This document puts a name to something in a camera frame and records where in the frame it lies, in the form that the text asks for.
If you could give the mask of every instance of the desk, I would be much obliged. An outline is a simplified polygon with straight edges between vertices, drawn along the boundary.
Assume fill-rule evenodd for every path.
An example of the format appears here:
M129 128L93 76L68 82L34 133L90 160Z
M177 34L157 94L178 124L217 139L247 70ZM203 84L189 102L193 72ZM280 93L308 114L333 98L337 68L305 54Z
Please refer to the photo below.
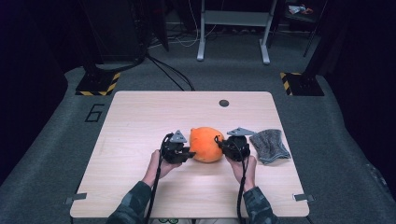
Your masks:
M230 104L222 107L220 100ZM189 139L191 128L203 126L216 128L225 137L238 127L253 132L280 129L289 149L269 92L119 91L78 188L78 193L87 193L87 197L73 202L71 217L108 217L144 176L151 153L160 148L167 133L180 130ZM253 145L250 148L257 156ZM258 162L256 185L276 215L308 215L307 202L292 199L292 194L304 193L293 159L270 165ZM237 217L238 190L224 156L213 163L188 160L159 181L151 217ZM241 210L247 217L243 202Z
M201 37L198 48L197 60L203 61L205 55L205 25L221 24L221 25L244 25L244 26L260 26L265 27L264 35L260 39L260 49L262 50L262 62L270 63L270 57L266 42L271 29L271 23L274 17L276 0L272 0L269 12L239 12L239 11L216 11L205 10L205 0L201 5Z

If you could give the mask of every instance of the yellow and black hazard tape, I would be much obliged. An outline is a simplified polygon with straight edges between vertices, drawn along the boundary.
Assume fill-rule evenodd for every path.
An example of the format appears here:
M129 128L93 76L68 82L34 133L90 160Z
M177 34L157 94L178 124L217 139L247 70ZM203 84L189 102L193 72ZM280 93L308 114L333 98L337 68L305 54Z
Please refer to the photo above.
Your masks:
M301 73L280 73L280 77L282 78L282 82L283 82L283 87L285 88L287 95L293 95L293 92L291 91L291 87L287 79L287 76L290 75L300 76Z
M86 95L86 96L94 96L94 95L110 95L113 92L114 88L116 88L117 81L120 78L120 73L114 75L111 80L110 85L105 91L76 91L76 95Z

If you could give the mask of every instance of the black chair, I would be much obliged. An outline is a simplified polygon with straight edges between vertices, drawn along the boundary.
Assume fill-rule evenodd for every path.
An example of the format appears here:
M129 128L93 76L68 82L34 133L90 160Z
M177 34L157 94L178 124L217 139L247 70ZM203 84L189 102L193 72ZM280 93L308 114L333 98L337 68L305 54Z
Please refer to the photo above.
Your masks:
M273 32L271 38L269 39L268 48L271 48L277 26L281 20L289 21L292 24L302 25L309 33L309 41L306 46L304 57L311 46L312 40L317 32L320 19L322 18L326 6L328 4L328 0L287 0L283 4L279 5L279 10L276 15L276 21L273 25ZM291 14L289 12L289 6L301 6L304 5L306 8L312 9L311 13L307 12L306 14L302 12Z

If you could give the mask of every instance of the gray knit cloth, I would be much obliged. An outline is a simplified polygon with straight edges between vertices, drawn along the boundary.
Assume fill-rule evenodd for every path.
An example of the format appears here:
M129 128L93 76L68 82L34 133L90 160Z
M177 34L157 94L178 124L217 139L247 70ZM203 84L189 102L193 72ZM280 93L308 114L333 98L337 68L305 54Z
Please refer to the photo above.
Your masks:
M276 159L290 158L289 152L286 150L285 146L283 146L280 135L280 130L268 129L255 133L249 137L262 163L269 164Z

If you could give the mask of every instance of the orange plush toy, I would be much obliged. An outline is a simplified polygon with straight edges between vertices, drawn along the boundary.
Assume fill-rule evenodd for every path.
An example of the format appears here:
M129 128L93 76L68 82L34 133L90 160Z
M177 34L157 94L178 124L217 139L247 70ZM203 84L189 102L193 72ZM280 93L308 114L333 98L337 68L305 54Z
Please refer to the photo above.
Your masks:
M218 136L219 141L224 139L221 132L209 127L191 129L190 151L196 152L194 158L202 162L212 162L221 159L222 150L215 142Z

